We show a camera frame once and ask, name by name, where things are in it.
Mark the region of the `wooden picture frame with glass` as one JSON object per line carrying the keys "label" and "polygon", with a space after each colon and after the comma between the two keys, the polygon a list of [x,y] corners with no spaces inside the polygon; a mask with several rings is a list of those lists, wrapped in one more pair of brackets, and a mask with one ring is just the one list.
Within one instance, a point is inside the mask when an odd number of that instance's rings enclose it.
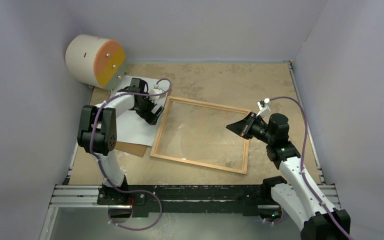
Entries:
{"label": "wooden picture frame with glass", "polygon": [[249,141],[226,125],[249,109],[170,96],[165,104],[152,157],[245,175]]}

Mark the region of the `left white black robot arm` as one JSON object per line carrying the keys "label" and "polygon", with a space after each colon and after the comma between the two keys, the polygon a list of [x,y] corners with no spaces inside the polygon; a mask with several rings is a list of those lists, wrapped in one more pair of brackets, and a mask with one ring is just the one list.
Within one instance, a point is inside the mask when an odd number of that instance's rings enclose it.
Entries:
{"label": "left white black robot arm", "polygon": [[171,90],[154,87],[141,78],[118,90],[114,96],[96,105],[84,105],[80,112],[77,133],[78,146],[91,154],[103,177],[102,195],[118,205],[126,203],[134,193],[129,190],[125,174],[120,170],[115,155],[117,118],[125,112],[135,112],[148,125],[155,125],[164,111],[157,103]]}

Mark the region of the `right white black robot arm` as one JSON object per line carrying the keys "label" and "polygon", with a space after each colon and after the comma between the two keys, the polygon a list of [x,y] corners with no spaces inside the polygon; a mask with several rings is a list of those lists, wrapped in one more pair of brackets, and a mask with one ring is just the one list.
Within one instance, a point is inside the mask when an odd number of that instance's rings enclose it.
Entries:
{"label": "right white black robot arm", "polygon": [[302,240],[349,240],[351,218],[338,209],[311,178],[303,153],[289,140],[289,119],[274,113],[269,121],[254,112],[228,124],[239,137],[256,138],[266,144],[268,158],[281,176],[263,180],[260,196],[268,204],[278,203],[300,230]]}

